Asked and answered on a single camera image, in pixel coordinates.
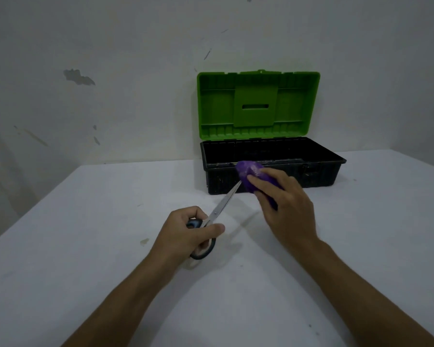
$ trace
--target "person's left arm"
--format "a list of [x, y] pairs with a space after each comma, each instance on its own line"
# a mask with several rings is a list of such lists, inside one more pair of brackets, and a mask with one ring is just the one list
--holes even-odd
[[172, 279], [194, 249], [221, 235], [225, 227], [213, 224], [188, 229], [189, 218], [204, 220], [199, 207], [173, 211], [164, 223], [150, 253], [69, 337], [62, 347], [127, 346], [146, 309]]

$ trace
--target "purple object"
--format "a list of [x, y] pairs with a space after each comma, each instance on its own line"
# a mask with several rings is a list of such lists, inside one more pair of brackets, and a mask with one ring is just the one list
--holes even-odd
[[[268, 181], [269, 183], [275, 185], [276, 187], [279, 187], [280, 189], [284, 190], [280, 186], [280, 184], [278, 184], [278, 181], [276, 181], [275, 178], [272, 178], [270, 175], [260, 171], [260, 169], [264, 168], [264, 166], [260, 163], [251, 160], [241, 160], [237, 163], [235, 168], [237, 169], [242, 184], [244, 185], [246, 190], [250, 193], [254, 193], [255, 191], [260, 191], [260, 190], [249, 182], [248, 175], [254, 175], [260, 180]], [[274, 210], [278, 210], [278, 204], [275, 202], [275, 200], [265, 193], [264, 195], [267, 196], [268, 201], [270, 202], [272, 208]]]

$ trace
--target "toolbox lid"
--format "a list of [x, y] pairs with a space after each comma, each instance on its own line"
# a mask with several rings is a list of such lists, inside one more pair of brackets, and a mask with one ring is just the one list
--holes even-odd
[[307, 134], [318, 72], [199, 73], [197, 107], [203, 140]]

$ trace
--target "table surface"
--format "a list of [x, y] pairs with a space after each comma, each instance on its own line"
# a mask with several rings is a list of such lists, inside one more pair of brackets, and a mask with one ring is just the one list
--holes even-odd
[[[434, 167], [391, 150], [340, 153], [306, 189], [338, 255], [434, 334]], [[171, 210], [210, 212], [200, 160], [83, 166], [0, 237], [0, 346], [59, 346], [145, 257]], [[344, 346], [347, 328], [236, 194], [214, 251], [156, 297], [131, 346]]]

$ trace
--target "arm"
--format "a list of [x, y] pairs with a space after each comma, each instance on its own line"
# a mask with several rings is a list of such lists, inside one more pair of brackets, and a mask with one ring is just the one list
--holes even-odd
[[313, 204], [293, 177], [265, 168], [284, 190], [253, 176], [248, 180], [278, 203], [256, 196], [276, 238], [320, 286], [360, 346], [434, 346], [434, 337], [350, 269], [317, 237]]
[[150, 253], [123, 280], [62, 347], [127, 346], [146, 309], [197, 247], [224, 232], [222, 224], [188, 229], [189, 218], [205, 219], [198, 207], [173, 211]]

